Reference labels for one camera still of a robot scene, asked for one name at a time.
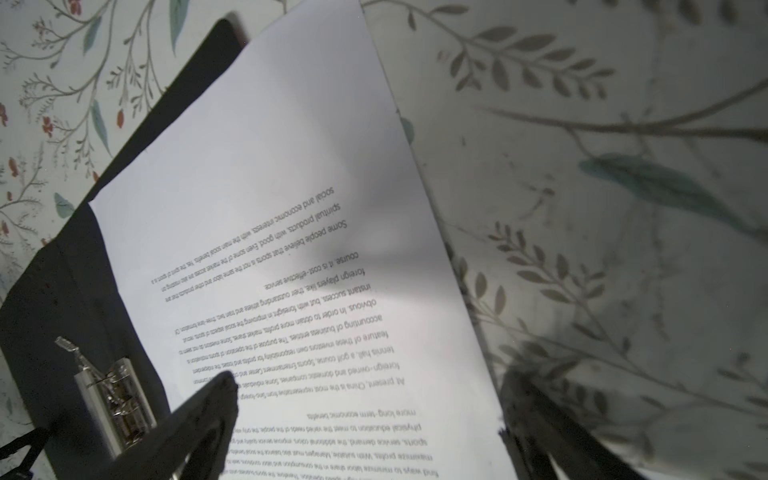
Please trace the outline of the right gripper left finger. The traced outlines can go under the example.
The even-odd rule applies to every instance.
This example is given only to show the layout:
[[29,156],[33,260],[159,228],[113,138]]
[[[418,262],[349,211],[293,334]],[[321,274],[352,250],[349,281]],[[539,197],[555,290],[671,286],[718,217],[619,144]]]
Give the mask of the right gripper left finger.
[[141,442],[112,461],[100,479],[217,479],[238,417],[238,385],[217,374]]

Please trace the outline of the orange folder black inside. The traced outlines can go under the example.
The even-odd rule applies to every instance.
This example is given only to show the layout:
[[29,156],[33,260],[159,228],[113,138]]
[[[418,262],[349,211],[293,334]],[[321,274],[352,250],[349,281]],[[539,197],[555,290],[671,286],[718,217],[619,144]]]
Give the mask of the orange folder black inside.
[[1,308],[1,349],[32,423],[50,431],[45,453],[59,479],[90,479],[111,458],[76,386],[63,336],[99,367],[131,360],[155,416],[164,387],[118,293],[96,218],[82,202],[34,257]]

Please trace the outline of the printed paper sheet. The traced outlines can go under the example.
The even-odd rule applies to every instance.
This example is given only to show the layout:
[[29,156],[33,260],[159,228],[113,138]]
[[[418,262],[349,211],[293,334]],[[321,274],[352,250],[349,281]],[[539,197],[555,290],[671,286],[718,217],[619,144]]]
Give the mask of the printed paper sheet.
[[238,385],[227,479],[511,479],[362,8],[305,1],[92,200],[171,407]]

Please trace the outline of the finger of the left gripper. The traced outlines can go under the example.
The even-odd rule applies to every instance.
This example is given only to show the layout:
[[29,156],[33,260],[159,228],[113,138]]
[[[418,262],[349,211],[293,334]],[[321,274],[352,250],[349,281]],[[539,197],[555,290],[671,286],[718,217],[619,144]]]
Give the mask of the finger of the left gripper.
[[26,447],[28,447],[28,451],[16,467],[1,476],[1,480],[31,480],[34,477],[32,466],[43,452],[50,436],[51,432],[48,429],[35,428],[4,445],[1,448],[2,460],[7,459]]

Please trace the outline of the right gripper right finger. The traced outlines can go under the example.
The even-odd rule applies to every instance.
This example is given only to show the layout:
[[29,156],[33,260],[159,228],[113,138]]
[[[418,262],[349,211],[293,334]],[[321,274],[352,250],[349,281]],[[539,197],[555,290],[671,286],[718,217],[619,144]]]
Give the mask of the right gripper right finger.
[[499,431],[519,479],[644,478],[605,448],[520,371],[505,373],[499,392]]

